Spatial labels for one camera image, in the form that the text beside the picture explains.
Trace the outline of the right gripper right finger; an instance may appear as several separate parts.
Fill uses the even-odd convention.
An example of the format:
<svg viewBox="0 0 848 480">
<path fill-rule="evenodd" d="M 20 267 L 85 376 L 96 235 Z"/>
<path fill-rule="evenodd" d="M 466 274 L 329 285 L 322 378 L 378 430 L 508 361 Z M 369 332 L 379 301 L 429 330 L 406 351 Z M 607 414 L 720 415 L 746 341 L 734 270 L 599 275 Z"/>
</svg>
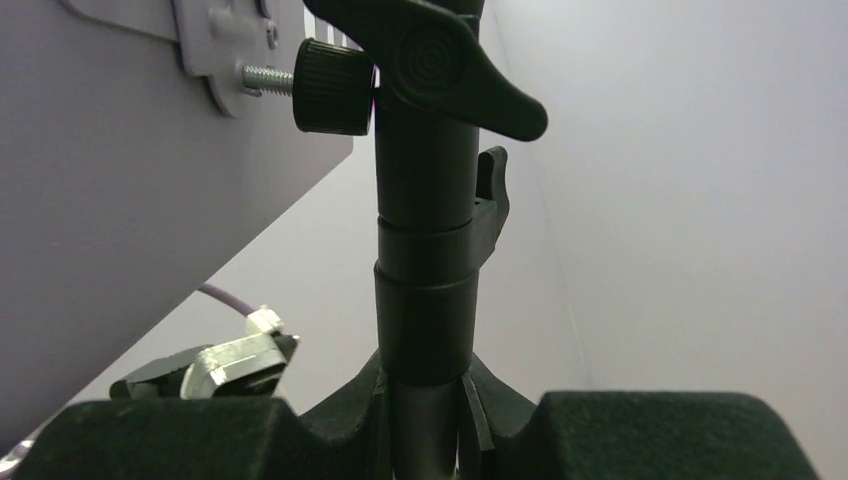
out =
<svg viewBox="0 0 848 480">
<path fill-rule="evenodd" d="M 480 359 L 466 459 L 481 479 L 815 479 L 784 420 L 748 394 L 552 391 L 532 402 Z"/>
</svg>

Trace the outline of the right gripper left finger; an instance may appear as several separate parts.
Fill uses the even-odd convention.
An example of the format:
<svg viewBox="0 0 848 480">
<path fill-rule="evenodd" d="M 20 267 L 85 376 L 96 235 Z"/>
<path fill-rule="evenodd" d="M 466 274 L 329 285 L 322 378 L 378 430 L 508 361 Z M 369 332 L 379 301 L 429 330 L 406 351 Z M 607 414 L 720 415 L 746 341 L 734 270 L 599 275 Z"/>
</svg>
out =
<svg viewBox="0 0 848 480">
<path fill-rule="evenodd" d="M 321 431 L 276 398 L 85 402 L 42 430 L 13 476 L 382 479 L 368 421 Z"/>
</svg>

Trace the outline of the lilac music stand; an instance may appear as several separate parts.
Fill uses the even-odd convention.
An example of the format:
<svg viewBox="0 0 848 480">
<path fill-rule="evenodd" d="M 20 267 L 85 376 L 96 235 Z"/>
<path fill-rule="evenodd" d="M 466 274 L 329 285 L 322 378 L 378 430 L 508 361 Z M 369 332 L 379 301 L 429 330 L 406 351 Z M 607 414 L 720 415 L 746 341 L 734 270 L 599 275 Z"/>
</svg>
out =
<svg viewBox="0 0 848 480">
<path fill-rule="evenodd" d="M 542 104 L 479 1 L 5 1 L 1 475 L 71 397 L 377 135 L 379 346 L 309 412 L 368 417 L 382 479 L 481 479 L 463 378 L 507 155 Z"/>
</svg>

